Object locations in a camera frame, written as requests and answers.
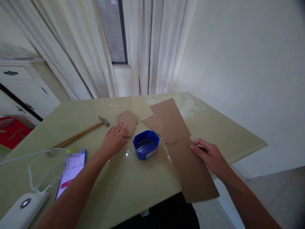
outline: right hand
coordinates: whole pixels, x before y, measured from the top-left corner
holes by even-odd
[[[124,139],[127,128],[128,125],[124,125],[124,121],[120,121],[115,126],[111,127],[97,152],[106,156],[107,159],[110,159],[113,155],[118,153],[128,142],[128,140]]]
[[[225,179],[233,172],[216,145],[208,143],[202,139],[197,139],[193,141],[193,143],[194,145],[190,145],[191,150],[204,161],[206,166],[220,180]],[[203,150],[201,150],[197,145],[203,146]]]

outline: white cable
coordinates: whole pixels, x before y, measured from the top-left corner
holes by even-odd
[[[10,159],[8,161],[0,163],[0,167],[5,165],[5,164],[8,164],[8,163],[11,163],[11,162],[14,162],[14,161],[18,161],[18,160],[21,160],[21,159],[29,157],[29,156],[34,156],[34,155],[37,155],[37,154],[44,154],[44,153],[47,153],[49,151],[50,150],[45,150],[45,151],[41,151],[41,152],[38,152],[38,153],[33,153],[33,154],[28,154],[28,155],[24,155],[24,156],[21,156],[21,157],[13,158],[13,159]]]
[[[50,184],[41,192],[39,191],[36,187],[40,187],[42,182],[44,181],[44,179],[47,177],[47,175],[50,173],[50,170],[45,174],[45,176],[42,178],[41,182],[36,186],[34,187],[33,186],[33,178],[32,178],[32,172],[31,172],[31,165],[39,158],[41,157],[43,154],[47,153],[47,152],[50,152],[50,150],[45,150],[45,151],[41,151],[41,152],[37,152],[37,153],[33,153],[33,154],[28,154],[28,155],[25,155],[25,156],[21,156],[21,157],[17,157],[17,158],[13,158],[13,159],[10,159],[8,161],[5,161],[5,162],[2,162],[0,163],[0,167],[5,165],[5,164],[8,164],[8,163],[11,163],[11,162],[14,162],[14,161],[18,161],[18,160],[21,160],[23,158],[26,158],[26,157],[29,157],[29,156],[33,156],[33,155],[37,155],[37,154],[40,154],[38,157],[36,157],[28,166],[28,172],[29,172],[29,176],[30,176],[30,187],[31,189],[34,191],[34,192],[37,192],[39,194],[45,192],[48,190],[48,188],[50,187]]]

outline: scrap of cardboard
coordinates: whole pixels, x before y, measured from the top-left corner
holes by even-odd
[[[131,113],[130,111],[124,111],[117,115],[117,121],[123,121],[128,124],[127,133],[125,137],[132,137],[136,123],[138,122],[138,116]]]
[[[142,122],[163,139],[171,161],[180,174],[182,193],[187,203],[219,197],[219,193],[204,162],[189,146],[191,133],[173,99],[150,107],[153,116]]]

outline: phone screen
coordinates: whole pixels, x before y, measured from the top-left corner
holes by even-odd
[[[73,157],[67,157],[67,167],[57,191],[56,199],[64,192],[77,174],[82,170],[86,163],[87,151],[83,149],[83,153],[73,154]]]

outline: red object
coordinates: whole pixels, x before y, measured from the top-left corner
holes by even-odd
[[[15,118],[0,118],[0,144],[14,149],[29,133],[31,129]]]
[[[61,185],[61,189],[62,188],[64,188],[64,187],[67,187],[67,186],[69,186],[69,184],[72,182],[74,180],[74,178],[73,179],[71,179],[71,180],[69,180],[69,181],[67,181],[67,182],[65,182],[65,183],[63,183],[62,185]]]

